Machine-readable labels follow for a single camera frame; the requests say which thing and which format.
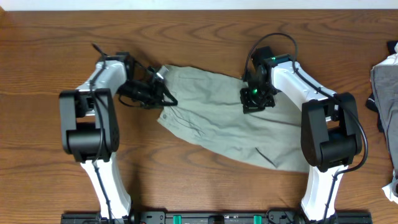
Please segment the khaki shorts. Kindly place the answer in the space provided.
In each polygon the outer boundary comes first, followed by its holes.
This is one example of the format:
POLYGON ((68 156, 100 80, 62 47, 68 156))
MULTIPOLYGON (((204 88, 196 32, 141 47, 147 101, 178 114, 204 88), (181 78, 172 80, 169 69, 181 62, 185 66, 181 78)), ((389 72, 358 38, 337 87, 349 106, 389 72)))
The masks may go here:
POLYGON ((243 112, 237 78, 167 65, 165 84, 177 99, 158 123, 176 137, 222 156, 266 169, 309 171, 300 145, 300 110, 283 94, 263 111, 243 112))

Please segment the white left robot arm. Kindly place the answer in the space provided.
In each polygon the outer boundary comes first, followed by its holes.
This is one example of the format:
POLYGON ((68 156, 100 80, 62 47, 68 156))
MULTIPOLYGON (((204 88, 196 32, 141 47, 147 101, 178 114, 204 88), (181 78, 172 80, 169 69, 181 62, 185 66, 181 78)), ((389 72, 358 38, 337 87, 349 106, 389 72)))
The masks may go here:
POLYGON ((127 52, 102 53, 86 82, 59 94, 63 150, 86 171, 100 204, 96 213, 64 213, 62 223, 134 223, 116 159, 120 133, 113 98, 125 96, 147 110, 176 106, 165 85, 168 72, 166 66, 144 67, 127 52))

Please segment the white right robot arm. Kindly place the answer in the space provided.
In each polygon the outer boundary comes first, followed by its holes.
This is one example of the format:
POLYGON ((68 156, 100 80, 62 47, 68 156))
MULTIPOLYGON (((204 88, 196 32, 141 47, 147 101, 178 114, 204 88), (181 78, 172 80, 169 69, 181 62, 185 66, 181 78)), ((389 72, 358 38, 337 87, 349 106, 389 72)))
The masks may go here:
POLYGON ((338 222, 334 203, 341 178, 368 146, 354 96, 324 87, 289 54, 255 52, 250 59, 255 74, 243 76, 248 84, 240 91, 243 112, 274 107, 274 97, 283 93, 301 113, 300 143, 310 171, 295 222, 338 222))

